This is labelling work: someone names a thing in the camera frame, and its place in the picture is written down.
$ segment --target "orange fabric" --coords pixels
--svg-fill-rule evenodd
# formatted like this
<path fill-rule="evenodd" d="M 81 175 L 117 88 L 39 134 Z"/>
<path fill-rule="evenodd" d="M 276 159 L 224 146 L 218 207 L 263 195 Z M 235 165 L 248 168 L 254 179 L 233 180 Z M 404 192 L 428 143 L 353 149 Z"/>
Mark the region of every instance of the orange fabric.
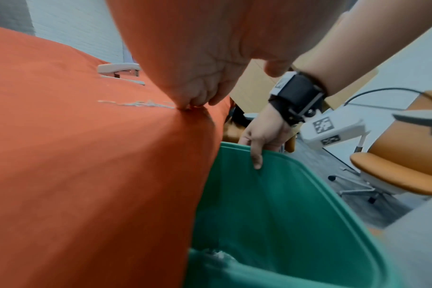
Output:
<path fill-rule="evenodd" d="M 354 153 L 350 161 L 358 169 L 404 190 L 432 195 L 432 176 L 398 165 L 372 153 Z"/>
<path fill-rule="evenodd" d="M 169 101 L 103 63 L 0 28 L 0 287 L 180 286 L 229 99 L 98 103 Z"/>
<path fill-rule="evenodd" d="M 432 109 L 432 101 L 419 96 L 408 110 Z M 431 129 L 395 121 L 368 151 L 401 166 L 432 176 Z"/>

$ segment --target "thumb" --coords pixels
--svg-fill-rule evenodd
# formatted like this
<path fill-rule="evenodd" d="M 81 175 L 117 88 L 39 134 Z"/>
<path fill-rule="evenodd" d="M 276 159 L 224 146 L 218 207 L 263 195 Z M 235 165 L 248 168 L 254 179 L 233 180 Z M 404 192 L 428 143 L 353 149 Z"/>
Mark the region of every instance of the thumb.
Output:
<path fill-rule="evenodd" d="M 280 77 L 286 73 L 292 65 L 292 60 L 274 60 L 267 61 L 263 70 L 270 77 Z"/>
<path fill-rule="evenodd" d="M 251 160 L 253 161 L 254 169 L 256 170 L 262 168 L 262 148 L 264 144 L 265 141 L 262 137 L 251 139 Z"/>

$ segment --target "gray floor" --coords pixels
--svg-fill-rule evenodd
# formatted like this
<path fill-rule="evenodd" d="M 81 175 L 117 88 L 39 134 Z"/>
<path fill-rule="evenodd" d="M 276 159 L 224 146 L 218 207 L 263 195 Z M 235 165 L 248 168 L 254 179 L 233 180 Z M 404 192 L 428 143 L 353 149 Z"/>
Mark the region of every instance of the gray floor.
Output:
<path fill-rule="evenodd" d="M 335 182 L 328 180 L 327 177 L 334 174 L 353 179 L 360 178 L 347 171 L 342 171 L 341 167 L 348 166 L 324 149 L 312 150 L 301 139 L 297 139 L 295 152 L 289 154 L 289 156 L 305 164 L 317 176 L 325 180 L 334 191 L 360 188 L 344 180 L 337 179 Z M 343 196 L 343 200 L 355 211 L 363 222 L 376 228 L 385 228 L 411 210 L 388 195 L 379 197 L 374 204 L 368 202 L 368 196 Z"/>

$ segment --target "green trash can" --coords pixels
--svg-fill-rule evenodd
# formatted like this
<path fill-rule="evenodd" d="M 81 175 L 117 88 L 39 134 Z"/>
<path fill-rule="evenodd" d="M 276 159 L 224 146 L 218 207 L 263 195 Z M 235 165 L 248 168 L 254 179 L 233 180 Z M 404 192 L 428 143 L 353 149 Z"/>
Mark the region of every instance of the green trash can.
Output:
<path fill-rule="evenodd" d="M 342 200 L 303 164 L 222 143 L 197 208 L 186 288 L 400 288 Z"/>

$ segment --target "orange chair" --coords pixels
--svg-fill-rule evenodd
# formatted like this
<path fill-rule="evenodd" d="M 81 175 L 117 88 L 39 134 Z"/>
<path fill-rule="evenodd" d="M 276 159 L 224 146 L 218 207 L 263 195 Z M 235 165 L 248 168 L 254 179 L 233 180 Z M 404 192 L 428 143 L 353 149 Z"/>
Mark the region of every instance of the orange chair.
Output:
<path fill-rule="evenodd" d="M 420 95 L 408 110 L 432 110 L 432 101 Z M 354 153 L 350 160 L 368 184 L 331 175 L 330 181 L 341 178 L 364 187 L 340 191 L 340 196 L 369 195 L 370 203 L 383 193 L 412 192 L 432 196 L 432 135 L 429 127 L 395 121 L 368 152 Z"/>

